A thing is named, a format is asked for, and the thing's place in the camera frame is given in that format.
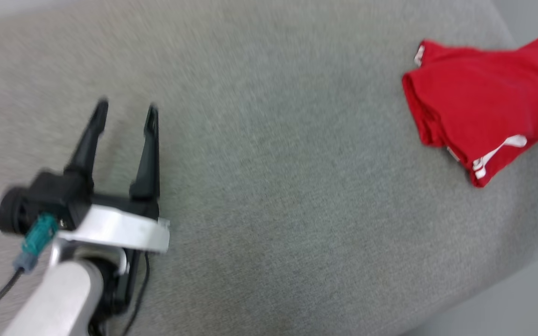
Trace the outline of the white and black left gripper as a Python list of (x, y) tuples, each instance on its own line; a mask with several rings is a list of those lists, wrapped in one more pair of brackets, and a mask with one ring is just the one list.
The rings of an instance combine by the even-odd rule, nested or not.
[[(106, 126), (109, 102), (98, 100), (89, 122), (65, 166), (66, 174), (78, 174), (92, 189), (92, 171), (99, 137)], [(95, 194), (82, 224), (73, 231), (60, 231), (52, 245), (51, 265), (84, 259), (103, 277), (103, 292), (96, 314), (127, 311), (136, 285), (140, 257), (166, 253), (170, 243), (169, 222), (159, 217), (160, 162), (159, 112), (148, 108), (144, 145), (130, 198)]]

